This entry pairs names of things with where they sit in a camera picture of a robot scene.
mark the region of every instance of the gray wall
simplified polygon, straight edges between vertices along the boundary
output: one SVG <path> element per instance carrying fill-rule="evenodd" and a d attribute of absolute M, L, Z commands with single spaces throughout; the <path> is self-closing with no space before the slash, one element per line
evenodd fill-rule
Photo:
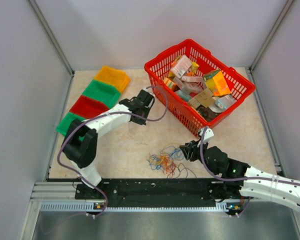
<path fill-rule="evenodd" d="M 289 177 L 300 179 L 300 0 L 255 71 Z"/>
<path fill-rule="evenodd" d="M 43 180 L 68 81 L 27 2 L 0 1 L 0 240 L 18 238 Z"/>
<path fill-rule="evenodd" d="M 75 70 L 143 67 L 192 38 L 250 66 L 286 0 L 37 0 Z"/>

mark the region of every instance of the wooden table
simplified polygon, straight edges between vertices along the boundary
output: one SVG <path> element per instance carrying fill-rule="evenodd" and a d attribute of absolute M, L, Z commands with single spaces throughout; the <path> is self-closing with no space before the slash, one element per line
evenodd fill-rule
<path fill-rule="evenodd" d="M 235 69 L 247 78 L 243 67 Z M 97 72 L 97 70 L 75 72 L 66 113 Z M 141 89 L 150 85 L 148 74 L 143 69 L 127 69 L 125 72 L 131 81 L 120 99 L 137 96 Z M 163 114 L 164 110 L 165 106 L 156 100 L 148 117 L 156 119 Z M 209 142 L 209 146 L 218 146 L 232 159 L 248 163 L 272 174 L 276 173 L 253 95 L 247 97 L 244 103 L 214 127 L 213 132 L 214 138 Z M 49 178 L 77 177 L 74 172 L 57 163 L 57 154 L 63 139 L 63 136 L 59 134 Z M 195 139 L 193 134 L 169 111 L 158 122 L 147 122 L 142 126 L 129 122 L 98 140 L 96 167 L 103 178 L 165 178 L 167 175 L 164 175 L 161 170 L 151 170 L 147 161 L 149 154 L 159 154 L 160 150 L 170 143 L 178 146 Z M 61 161 L 72 166 L 64 154 L 61 156 Z M 183 163 L 197 177 L 210 177 L 200 161 L 181 160 L 178 163 Z M 185 176 L 186 171 L 182 171 L 180 177 Z"/>

